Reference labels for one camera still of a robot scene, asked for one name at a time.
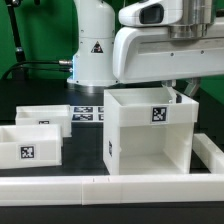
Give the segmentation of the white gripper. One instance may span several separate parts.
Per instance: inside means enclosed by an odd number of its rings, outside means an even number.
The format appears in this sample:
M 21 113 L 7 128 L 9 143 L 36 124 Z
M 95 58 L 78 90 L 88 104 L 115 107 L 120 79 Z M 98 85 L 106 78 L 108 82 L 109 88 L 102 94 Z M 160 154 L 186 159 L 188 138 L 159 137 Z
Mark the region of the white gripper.
M 113 74 L 122 83 L 163 81 L 170 103 L 176 102 L 175 79 L 191 78 L 185 94 L 193 97 L 201 84 L 194 77 L 224 74 L 224 26 L 184 40 L 171 39 L 165 27 L 122 28 L 114 42 Z

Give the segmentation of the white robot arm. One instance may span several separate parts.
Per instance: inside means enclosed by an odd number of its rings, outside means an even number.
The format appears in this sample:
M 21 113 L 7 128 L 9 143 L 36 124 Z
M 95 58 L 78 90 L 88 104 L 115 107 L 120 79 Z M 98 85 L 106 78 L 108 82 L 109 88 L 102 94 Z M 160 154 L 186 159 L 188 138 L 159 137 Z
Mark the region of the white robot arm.
M 104 0 L 73 0 L 78 50 L 67 82 L 89 91 L 116 84 L 224 75 L 224 9 L 216 0 L 139 0 L 119 12 Z

